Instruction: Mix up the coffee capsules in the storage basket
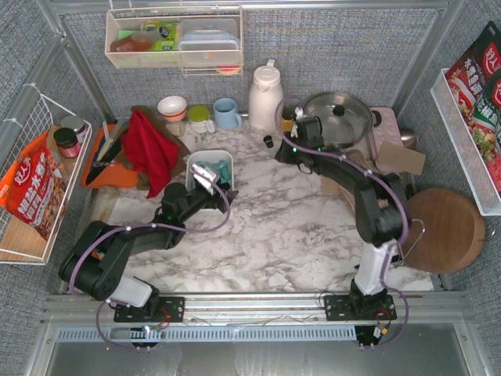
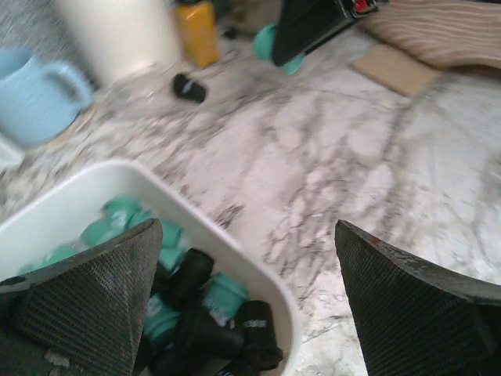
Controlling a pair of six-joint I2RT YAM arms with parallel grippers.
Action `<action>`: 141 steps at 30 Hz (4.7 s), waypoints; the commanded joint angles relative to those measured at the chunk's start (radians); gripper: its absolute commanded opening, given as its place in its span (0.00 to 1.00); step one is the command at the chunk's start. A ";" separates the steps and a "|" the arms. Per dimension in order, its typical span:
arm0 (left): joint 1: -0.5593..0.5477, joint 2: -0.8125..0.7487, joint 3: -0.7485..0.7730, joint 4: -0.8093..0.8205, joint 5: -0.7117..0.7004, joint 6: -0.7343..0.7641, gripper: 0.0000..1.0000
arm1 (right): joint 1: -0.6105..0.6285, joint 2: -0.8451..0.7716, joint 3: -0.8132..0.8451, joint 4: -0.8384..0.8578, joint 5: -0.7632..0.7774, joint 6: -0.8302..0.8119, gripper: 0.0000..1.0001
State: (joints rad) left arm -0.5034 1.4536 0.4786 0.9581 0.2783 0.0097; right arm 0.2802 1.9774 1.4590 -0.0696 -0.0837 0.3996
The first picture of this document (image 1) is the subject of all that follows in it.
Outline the white storage basket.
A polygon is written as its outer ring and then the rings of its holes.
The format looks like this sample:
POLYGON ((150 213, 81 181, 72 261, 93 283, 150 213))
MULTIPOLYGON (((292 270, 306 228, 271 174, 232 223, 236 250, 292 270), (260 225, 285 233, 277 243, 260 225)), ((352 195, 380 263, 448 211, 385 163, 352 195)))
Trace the white storage basket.
POLYGON ((227 184, 234 189, 234 172, 232 155, 225 150, 201 150, 191 154, 186 162, 185 187, 188 191, 196 188, 198 181, 193 175, 193 165, 199 166, 197 171, 215 177, 220 185, 227 184))

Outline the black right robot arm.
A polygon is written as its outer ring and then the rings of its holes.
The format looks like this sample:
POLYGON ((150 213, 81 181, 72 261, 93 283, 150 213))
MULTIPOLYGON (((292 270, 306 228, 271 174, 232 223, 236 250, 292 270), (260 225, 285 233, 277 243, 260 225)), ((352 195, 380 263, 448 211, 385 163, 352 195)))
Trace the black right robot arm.
POLYGON ((349 191, 355 199, 355 224, 366 243, 353 283, 358 295, 378 295, 387 288, 384 274, 391 252, 408 237, 410 217, 400 178, 382 176, 349 159, 347 154, 324 145, 318 117, 297 120, 292 132, 276 122, 281 147, 276 160, 304 166, 349 191))

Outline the pink striped cloth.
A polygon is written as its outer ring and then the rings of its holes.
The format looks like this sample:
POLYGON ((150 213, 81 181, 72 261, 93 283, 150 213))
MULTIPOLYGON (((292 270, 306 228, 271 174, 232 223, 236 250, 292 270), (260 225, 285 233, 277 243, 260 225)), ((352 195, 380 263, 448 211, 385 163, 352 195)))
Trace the pink striped cloth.
POLYGON ((370 164, 360 150, 351 150, 346 153, 347 158, 364 168, 370 168, 370 164))

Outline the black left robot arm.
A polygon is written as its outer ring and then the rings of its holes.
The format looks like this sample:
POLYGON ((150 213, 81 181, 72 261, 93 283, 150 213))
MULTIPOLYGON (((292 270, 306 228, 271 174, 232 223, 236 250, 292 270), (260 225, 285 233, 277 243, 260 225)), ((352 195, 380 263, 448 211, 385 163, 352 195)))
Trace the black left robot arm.
POLYGON ((182 183, 164 189, 153 221, 136 226, 111 226, 91 222, 59 268, 59 278, 98 301, 114 300, 137 308, 158 305, 155 287, 124 275, 129 257, 153 249, 170 249, 186 233, 185 221, 203 208, 228 214, 238 192, 228 183, 213 192, 199 183, 188 191, 182 183))

